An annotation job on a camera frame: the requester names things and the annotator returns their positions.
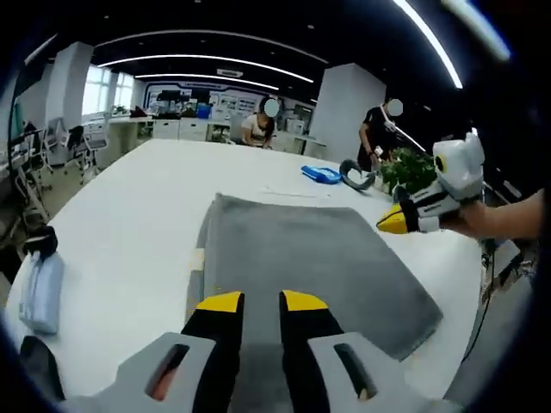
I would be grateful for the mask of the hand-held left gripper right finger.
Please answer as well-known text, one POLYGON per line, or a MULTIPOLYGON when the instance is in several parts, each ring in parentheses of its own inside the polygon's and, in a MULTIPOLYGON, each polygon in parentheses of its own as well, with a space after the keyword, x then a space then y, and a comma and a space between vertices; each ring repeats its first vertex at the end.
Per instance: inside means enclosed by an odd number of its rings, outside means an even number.
POLYGON ((345 333, 327 304, 283 290, 280 330, 294 412, 446 412, 406 383, 398 361, 357 332, 345 333))

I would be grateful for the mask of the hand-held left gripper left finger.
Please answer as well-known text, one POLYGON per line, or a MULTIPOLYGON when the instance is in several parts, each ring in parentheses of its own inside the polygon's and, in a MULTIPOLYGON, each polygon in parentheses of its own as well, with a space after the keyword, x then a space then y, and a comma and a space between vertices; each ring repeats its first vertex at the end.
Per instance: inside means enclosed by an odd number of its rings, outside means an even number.
POLYGON ((226 412, 239 370, 245 295, 204 299, 179 333, 164 333, 86 398, 89 412, 226 412))

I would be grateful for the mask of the person's right hand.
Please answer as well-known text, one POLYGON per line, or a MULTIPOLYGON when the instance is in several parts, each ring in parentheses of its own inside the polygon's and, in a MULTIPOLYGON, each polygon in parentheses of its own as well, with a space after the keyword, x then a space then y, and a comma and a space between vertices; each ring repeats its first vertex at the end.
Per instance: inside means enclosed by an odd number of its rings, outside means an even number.
POLYGON ((444 219, 441 227, 466 237, 488 237, 487 212, 488 207, 485 204, 475 201, 462 206, 455 216, 444 219))

